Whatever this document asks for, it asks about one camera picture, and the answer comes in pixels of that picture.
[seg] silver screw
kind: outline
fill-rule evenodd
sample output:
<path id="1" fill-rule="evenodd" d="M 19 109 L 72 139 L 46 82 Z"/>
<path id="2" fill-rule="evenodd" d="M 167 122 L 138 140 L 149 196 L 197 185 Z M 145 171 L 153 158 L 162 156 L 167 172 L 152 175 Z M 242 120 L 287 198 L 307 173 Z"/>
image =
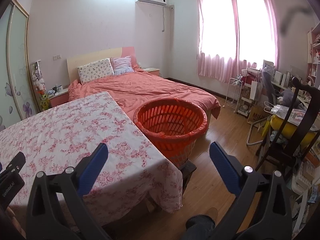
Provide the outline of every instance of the silver screw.
<path id="1" fill-rule="evenodd" d="M 39 171 L 36 176 L 38 178 L 41 178 L 43 175 L 44 175 L 43 171 Z"/>
<path id="2" fill-rule="evenodd" d="M 68 167 L 68 168 L 65 169 L 65 172 L 66 172 L 66 174 L 71 174 L 71 173 L 74 172 L 74 170 L 75 169 L 73 167 Z"/>
<path id="3" fill-rule="evenodd" d="M 245 170 L 247 173 L 253 172 L 253 168 L 250 167 L 250 166 L 245 166 L 245 167 L 244 167 L 244 170 Z"/>
<path id="4" fill-rule="evenodd" d="M 275 175 L 276 175 L 277 177 L 281 177 L 281 172 L 280 172 L 280 171 L 275 171 Z"/>

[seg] wardrobe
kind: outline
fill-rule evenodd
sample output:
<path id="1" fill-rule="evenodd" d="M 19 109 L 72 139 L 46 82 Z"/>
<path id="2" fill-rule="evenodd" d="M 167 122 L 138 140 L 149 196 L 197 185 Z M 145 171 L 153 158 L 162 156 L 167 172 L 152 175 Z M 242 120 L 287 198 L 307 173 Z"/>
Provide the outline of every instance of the wardrobe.
<path id="1" fill-rule="evenodd" d="M 0 19 L 0 132 L 39 112 L 29 76 L 28 17 L 12 0 Z"/>

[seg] pink curtain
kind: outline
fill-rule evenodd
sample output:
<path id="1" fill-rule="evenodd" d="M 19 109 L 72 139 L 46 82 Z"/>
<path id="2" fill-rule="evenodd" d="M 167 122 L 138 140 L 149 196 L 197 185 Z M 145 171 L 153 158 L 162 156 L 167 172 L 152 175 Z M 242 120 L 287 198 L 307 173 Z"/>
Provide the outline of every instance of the pink curtain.
<path id="1" fill-rule="evenodd" d="M 228 82 L 263 60 L 279 62 L 274 0 L 198 0 L 198 75 Z"/>

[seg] floral tablecloth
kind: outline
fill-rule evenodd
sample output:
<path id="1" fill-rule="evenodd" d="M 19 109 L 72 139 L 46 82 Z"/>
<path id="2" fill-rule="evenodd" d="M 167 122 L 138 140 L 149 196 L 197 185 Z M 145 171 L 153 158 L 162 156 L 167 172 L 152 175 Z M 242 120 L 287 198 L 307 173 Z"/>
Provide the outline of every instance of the floral tablecloth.
<path id="1" fill-rule="evenodd" d="M 149 193 L 167 212 L 181 205 L 182 174 L 140 132 L 107 92 L 81 98 L 32 116 L 0 132 L 0 162 L 19 152 L 24 187 L 10 207 L 22 225 L 34 176 L 75 167 L 100 142 L 109 157 L 84 201 L 100 225 L 123 217 Z M 58 195 L 62 208 L 66 204 Z M 74 226 L 70 214 L 66 218 Z"/>

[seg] baseboard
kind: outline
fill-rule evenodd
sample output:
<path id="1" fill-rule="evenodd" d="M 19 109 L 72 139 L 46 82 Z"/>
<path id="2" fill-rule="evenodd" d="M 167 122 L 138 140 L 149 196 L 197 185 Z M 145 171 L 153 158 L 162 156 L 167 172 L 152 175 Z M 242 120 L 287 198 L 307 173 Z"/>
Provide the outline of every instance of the baseboard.
<path id="1" fill-rule="evenodd" d="M 190 86 L 190 87 L 195 87 L 195 88 L 202 89 L 202 90 L 208 92 L 209 94 L 212 94 L 212 95 L 217 96 L 217 97 L 226 98 L 225 95 L 222 95 L 220 93 L 214 92 L 214 91 L 212 91 L 210 89 L 207 89 L 207 88 L 199 87 L 197 85 L 194 85 L 194 84 L 191 84 L 191 83 L 188 83 L 188 82 L 184 82 L 184 81 L 181 81 L 181 80 L 178 80 L 178 79 L 175 79 L 175 78 L 166 78 L 166 79 L 170 80 L 170 81 L 177 82 L 177 83 L 181 83 L 181 84 L 184 84 L 184 85 L 187 85 L 187 86 Z"/>

